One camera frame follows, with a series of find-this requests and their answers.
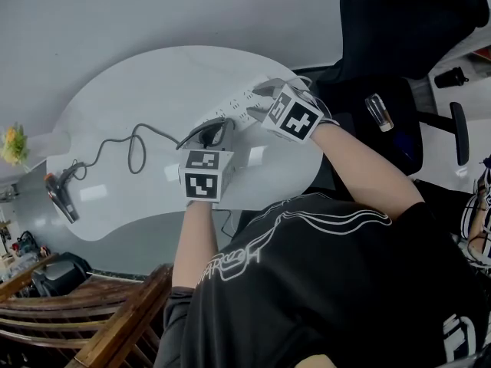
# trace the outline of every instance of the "black t-shirt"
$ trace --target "black t-shirt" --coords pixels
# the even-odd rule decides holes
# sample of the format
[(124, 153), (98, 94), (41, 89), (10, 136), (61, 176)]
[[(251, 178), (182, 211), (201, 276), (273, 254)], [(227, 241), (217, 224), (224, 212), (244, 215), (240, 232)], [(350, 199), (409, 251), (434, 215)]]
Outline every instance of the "black t-shirt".
[(322, 194), (274, 204), (175, 287), (158, 367), (294, 367), (325, 354), (337, 368), (435, 367), (443, 322), (487, 307), (466, 259), (426, 204), (396, 222)]

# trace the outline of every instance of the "person's right arm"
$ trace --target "person's right arm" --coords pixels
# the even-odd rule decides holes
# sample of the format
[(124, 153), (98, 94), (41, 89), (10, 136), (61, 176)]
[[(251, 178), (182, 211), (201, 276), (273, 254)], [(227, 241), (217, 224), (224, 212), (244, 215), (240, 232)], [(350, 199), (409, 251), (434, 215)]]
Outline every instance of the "person's right arm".
[(339, 126), (321, 124), (311, 138), (356, 202), (378, 209), (393, 220), (412, 205), (424, 202), (407, 176)]

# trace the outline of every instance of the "white desk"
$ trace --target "white desk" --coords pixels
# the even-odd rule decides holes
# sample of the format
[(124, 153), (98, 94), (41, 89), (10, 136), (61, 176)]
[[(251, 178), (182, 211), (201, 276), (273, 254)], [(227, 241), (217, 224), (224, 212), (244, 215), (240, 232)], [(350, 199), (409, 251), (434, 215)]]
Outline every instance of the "white desk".
[[(122, 61), (94, 78), (68, 104), (54, 130), (70, 133), (71, 150), (49, 157), (48, 172), (59, 175), (74, 159), (91, 163), (102, 140), (127, 137), (138, 123), (181, 140), (204, 113), (260, 74), (295, 77), (266, 57), (225, 48), (167, 48)], [(300, 80), (292, 83), (305, 88)], [(185, 209), (174, 143), (140, 129), (147, 145), (142, 173), (132, 175), (127, 168), (128, 142), (107, 143), (87, 178), (68, 183), (80, 219), (71, 225), (57, 211), (78, 237), (98, 240), (129, 222)], [(238, 168), (221, 209), (259, 210), (296, 196), (309, 187), (322, 159), (313, 143), (288, 143), (258, 124), (236, 136), (234, 150)], [(133, 155), (137, 169), (139, 145)]]

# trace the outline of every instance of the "white power strip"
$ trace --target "white power strip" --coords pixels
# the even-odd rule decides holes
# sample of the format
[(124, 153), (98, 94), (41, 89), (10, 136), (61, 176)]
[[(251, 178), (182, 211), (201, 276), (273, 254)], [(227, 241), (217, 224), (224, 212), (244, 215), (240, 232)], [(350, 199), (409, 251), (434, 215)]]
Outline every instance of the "white power strip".
[(201, 117), (195, 124), (199, 126), (205, 121), (216, 119), (217, 117), (228, 117), (234, 120), (236, 129), (243, 131), (253, 125), (256, 120), (247, 114), (248, 107), (258, 107), (267, 110), (272, 105), (271, 97), (262, 97), (254, 94), (254, 86), (266, 82), (269, 78), (266, 75), (260, 75), (254, 79), (248, 86), (237, 91), (230, 98), (225, 99), (219, 106)]

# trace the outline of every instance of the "wooden railing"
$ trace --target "wooden railing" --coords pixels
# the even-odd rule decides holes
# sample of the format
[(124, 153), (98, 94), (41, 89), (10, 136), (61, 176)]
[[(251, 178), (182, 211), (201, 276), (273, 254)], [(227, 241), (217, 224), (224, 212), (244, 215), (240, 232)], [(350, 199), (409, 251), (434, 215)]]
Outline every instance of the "wooden railing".
[(27, 366), (37, 366), (36, 361), (50, 361), (52, 367), (152, 366), (171, 268), (158, 267), (143, 283), (92, 276), (67, 296), (8, 297), (28, 284), (32, 270), (12, 278), (15, 285), (0, 285), (4, 350), (21, 350)]

